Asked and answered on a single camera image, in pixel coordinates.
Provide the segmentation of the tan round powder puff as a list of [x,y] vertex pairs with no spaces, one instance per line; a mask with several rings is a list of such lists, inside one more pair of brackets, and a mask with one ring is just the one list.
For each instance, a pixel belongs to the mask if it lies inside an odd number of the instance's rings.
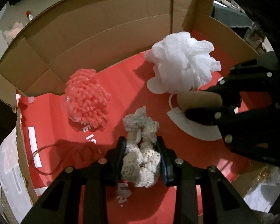
[[187,91],[177,94],[177,103],[183,112],[193,108],[220,107],[223,104],[219,94],[207,91]]

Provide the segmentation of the white mesh bath pouf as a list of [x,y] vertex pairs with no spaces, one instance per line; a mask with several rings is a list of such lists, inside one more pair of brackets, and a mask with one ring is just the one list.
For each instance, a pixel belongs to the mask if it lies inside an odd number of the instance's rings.
[[221,63],[210,53],[214,45],[198,41],[189,32],[172,33],[144,53],[164,92],[177,94],[196,90],[211,82],[212,73],[221,71]]

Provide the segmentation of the cream knitted scrunchie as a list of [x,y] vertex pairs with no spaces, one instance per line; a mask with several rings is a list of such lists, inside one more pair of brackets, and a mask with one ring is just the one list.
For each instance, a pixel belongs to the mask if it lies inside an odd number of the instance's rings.
[[160,153],[155,150],[159,123],[147,116],[146,107],[126,115],[123,124],[127,132],[121,177],[136,187],[153,186],[160,174]]

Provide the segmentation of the coral knitted scrunchie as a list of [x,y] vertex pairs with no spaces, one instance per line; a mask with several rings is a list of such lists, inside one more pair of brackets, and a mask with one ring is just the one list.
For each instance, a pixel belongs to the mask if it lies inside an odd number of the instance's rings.
[[94,69],[79,69],[66,83],[64,110],[76,123],[105,127],[111,95],[103,88]]

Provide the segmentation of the red yarn pompom with cord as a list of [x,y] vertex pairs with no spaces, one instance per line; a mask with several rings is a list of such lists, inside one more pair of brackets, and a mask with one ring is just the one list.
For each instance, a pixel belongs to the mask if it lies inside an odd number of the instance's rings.
[[[44,158],[48,160],[50,170],[43,171],[34,161],[37,156],[41,157],[43,151],[48,151],[50,149],[55,150],[55,154],[48,155]],[[57,143],[46,145],[33,151],[29,163],[39,175],[50,176],[58,175],[68,166],[73,166],[77,169],[87,167],[101,157],[102,152],[95,143],[58,141]]]

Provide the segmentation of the green cloth side table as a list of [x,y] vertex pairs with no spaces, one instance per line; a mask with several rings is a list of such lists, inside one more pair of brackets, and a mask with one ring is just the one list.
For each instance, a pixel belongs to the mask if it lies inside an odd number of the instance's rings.
[[227,7],[218,1],[213,2],[211,17],[230,28],[251,28],[253,24],[245,13]]

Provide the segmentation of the cardboard box red interior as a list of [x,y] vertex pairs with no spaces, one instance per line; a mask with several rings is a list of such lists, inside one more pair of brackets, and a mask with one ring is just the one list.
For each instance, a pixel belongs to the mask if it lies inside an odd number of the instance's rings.
[[[259,174],[250,160],[231,153],[213,127],[199,126],[206,134],[200,139],[183,131],[170,119],[169,94],[147,88],[155,73],[144,52],[173,32],[188,31],[214,45],[211,56],[222,69],[212,84],[231,66],[259,56],[211,11],[212,0],[62,0],[20,31],[0,59],[0,99],[18,114],[18,162],[32,204],[36,190],[54,177],[40,176],[29,164],[30,127],[38,147],[92,142],[106,152],[125,133],[122,118],[142,106],[160,123],[168,147],[194,166],[216,165],[240,195],[249,193]],[[95,69],[112,96],[103,130],[73,123],[62,107],[66,82],[81,68]]]

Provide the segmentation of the white stick red tip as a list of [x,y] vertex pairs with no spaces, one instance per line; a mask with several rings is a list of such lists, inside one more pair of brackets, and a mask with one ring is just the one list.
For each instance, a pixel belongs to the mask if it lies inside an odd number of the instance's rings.
[[27,12],[26,12],[26,16],[27,16],[27,18],[28,18],[29,21],[32,21],[33,18],[34,18],[34,17],[32,16],[32,14],[31,14],[30,11],[27,11]]

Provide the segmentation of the pink bunny plush on wall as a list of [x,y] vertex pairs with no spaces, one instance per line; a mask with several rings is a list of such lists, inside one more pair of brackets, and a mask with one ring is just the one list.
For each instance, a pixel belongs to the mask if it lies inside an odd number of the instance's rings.
[[14,26],[4,31],[4,37],[7,45],[10,45],[10,43],[13,41],[13,39],[17,36],[17,34],[23,29],[23,24],[15,22]]

